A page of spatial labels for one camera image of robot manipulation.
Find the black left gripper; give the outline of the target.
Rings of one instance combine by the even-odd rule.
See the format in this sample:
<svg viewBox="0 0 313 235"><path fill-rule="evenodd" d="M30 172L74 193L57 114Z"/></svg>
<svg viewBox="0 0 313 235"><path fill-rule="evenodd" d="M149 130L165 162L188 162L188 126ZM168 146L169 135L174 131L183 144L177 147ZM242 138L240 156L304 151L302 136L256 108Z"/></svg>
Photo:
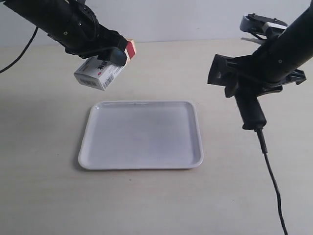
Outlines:
<svg viewBox="0 0 313 235"><path fill-rule="evenodd" d="M47 35L65 47L66 53L83 59L97 59L125 66L127 40L115 30L102 26L95 13L85 4L68 4L62 12L67 17Z"/></svg>

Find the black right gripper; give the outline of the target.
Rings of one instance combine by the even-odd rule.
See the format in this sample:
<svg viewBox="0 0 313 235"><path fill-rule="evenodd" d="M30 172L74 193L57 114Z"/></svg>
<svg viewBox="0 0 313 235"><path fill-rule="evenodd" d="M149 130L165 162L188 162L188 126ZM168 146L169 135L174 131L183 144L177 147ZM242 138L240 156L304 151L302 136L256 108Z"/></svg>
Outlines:
<svg viewBox="0 0 313 235"><path fill-rule="evenodd" d="M279 93L288 83L301 84L306 80L298 68L307 61L307 37L287 32L267 39L248 60L253 75L260 82L258 96ZM225 97L231 98L239 90L240 76L225 75Z"/></svg>

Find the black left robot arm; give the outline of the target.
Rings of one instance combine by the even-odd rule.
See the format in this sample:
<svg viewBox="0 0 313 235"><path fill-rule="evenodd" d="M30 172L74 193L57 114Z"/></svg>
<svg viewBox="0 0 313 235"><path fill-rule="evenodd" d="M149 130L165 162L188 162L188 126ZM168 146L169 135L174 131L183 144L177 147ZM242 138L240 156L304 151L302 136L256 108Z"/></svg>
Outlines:
<svg viewBox="0 0 313 235"><path fill-rule="evenodd" d="M126 65L128 41L102 26L83 0L4 0L3 4L61 44L68 54Z"/></svg>

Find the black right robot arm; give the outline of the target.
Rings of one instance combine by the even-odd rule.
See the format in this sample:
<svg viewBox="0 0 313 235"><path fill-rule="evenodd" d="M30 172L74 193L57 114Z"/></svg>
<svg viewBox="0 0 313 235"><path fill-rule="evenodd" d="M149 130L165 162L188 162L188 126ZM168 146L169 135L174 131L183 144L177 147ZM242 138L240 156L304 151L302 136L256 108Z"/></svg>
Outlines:
<svg viewBox="0 0 313 235"><path fill-rule="evenodd" d="M251 55L226 59L226 97L239 92L254 96L278 93L286 84L306 80L299 67L313 56L312 6L290 25L276 18L245 15L241 31L265 38Z"/></svg>

